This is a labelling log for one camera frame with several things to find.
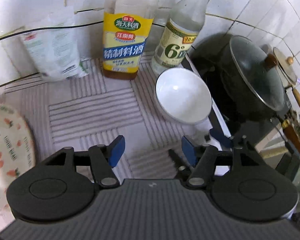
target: yellow label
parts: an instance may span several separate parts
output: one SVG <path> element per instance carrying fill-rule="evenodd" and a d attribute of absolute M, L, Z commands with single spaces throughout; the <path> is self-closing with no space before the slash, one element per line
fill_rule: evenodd
<path fill-rule="evenodd" d="M 165 67 L 179 65 L 197 35 L 197 32 L 187 31 L 170 19 L 164 29 L 160 44 L 154 52 L 155 59 Z"/>
<path fill-rule="evenodd" d="M 153 19 L 133 14 L 104 13 L 103 68 L 135 73 L 149 35 Z"/>

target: plastic bottle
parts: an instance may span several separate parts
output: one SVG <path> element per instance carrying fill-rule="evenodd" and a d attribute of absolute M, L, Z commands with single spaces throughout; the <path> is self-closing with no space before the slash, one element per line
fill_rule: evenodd
<path fill-rule="evenodd" d="M 182 62 L 204 25 L 207 3 L 208 0 L 180 0 L 172 7 L 151 61 L 157 75 Z"/>
<path fill-rule="evenodd" d="M 106 0 L 103 27 L 103 73 L 131 80 L 148 37 L 159 0 Z"/>

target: green and beige label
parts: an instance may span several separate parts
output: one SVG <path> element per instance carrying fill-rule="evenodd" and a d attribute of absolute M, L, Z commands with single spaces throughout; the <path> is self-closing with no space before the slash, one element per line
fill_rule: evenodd
<path fill-rule="evenodd" d="M 163 32 L 160 44 L 154 57 L 157 62 L 165 67 L 179 65 L 190 49 L 198 33 L 186 32 L 170 20 Z"/>

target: bowl rim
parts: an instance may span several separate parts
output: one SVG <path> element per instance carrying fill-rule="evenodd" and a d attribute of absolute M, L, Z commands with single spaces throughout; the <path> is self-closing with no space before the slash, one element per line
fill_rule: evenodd
<path fill-rule="evenodd" d="M 195 122 L 186 122 L 186 121 L 183 121 L 179 118 L 176 118 L 174 116 L 172 116 L 171 114 L 169 114 L 167 112 L 167 110 L 163 107 L 163 105 L 160 103 L 160 100 L 158 98 L 158 95 L 157 95 L 157 84 L 158 84 L 158 80 L 160 78 L 160 76 L 165 73 L 166 71 L 169 71 L 169 70 L 182 70 L 182 71 L 188 71 L 189 73 L 191 73 L 195 78 L 199 79 L 200 82 L 203 83 L 203 85 L 205 86 L 205 88 L 207 89 L 208 93 L 209 93 L 209 96 L 210 96 L 210 111 L 208 113 L 208 115 L 206 117 L 204 117 L 203 119 L 199 120 L 199 121 L 195 121 Z M 183 124 L 188 124 L 188 125 L 193 125 L 193 124 L 197 124 L 197 123 L 201 123 L 203 122 L 210 114 L 211 110 L 212 110 L 212 96 L 211 96 L 211 93 L 210 93 L 210 90 L 207 86 L 207 84 L 204 82 L 204 80 L 198 76 L 196 73 L 194 73 L 193 71 L 189 70 L 189 69 L 186 69 L 186 68 L 183 68 L 183 67 L 172 67 L 172 68 L 168 68 L 166 70 L 164 70 L 157 78 L 156 82 L 155 82 L 155 86 L 154 86 L 154 94 L 155 94 L 155 97 L 156 97 L 156 101 L 158 102 L 158 104 L 160 105 L 160 107 L 162 108 L 162 110 L 165 112 L 165 114 L 167 114 L 169 117 L 171 117 L 173 120 L 177 121 L 177 122 L 180 122 L 180 123 L 183 123 Z"/>

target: plastic bag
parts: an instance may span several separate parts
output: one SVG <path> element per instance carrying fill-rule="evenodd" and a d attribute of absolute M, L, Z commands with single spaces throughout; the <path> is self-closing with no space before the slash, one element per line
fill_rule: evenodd
<path fill-rule="evenodd" d="M 39 22 L 27 25 L 26 28 L 72 25 L 73 8 L 65 7 Z M 80 62 L 74 28 L 26 33 L 21 40 L 44 80 L 59 81 L 70 76 L 83 77 L 88 74 Z"/>

